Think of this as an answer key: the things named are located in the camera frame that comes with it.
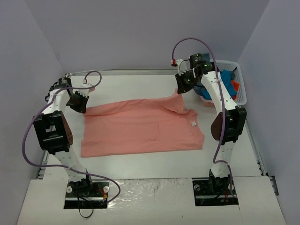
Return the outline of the pink t shirt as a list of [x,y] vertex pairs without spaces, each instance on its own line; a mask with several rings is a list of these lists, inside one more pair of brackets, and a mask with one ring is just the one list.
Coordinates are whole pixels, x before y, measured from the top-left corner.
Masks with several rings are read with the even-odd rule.
[[184,107],[181,94],[89,107],[81,157],[200,150],[204,134],[198,114]]

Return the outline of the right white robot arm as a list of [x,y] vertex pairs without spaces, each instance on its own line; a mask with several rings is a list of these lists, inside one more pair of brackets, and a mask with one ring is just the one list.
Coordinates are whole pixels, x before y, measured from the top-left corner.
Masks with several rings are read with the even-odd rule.
[[214,60],[207,62],[201,54],[194,54],[186,60],[172,59],[172,66],[178,71],[175,78],[179,94],[192,90],[200,83],[208,91],[216,109],[217,115],[210,130],[218,146],[209,171],[208,188],[218,194],[232,181],[232,151],[242,134],[247,111],[230,96]]

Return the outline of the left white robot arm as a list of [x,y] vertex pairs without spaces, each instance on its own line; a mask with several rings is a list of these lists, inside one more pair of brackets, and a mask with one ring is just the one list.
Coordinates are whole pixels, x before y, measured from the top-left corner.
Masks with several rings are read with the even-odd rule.
[[42,150],[55,156],[61,165],[65,165],[69,186],[73,191],[79,191],[83,196],[89,196],[94,192],[94,183],[87,175],[87,170],[79,162],[72,145],[73,134],[65,118],[64,111],[68,106],[78,113],[86,113],[86,105],[89,100],[90,87],[85,81],[81,84],[84,90],[67,90],[71,87],[71,79],[60,78],[50,88],[50,104],[35,119],[33,125],[38,142]]

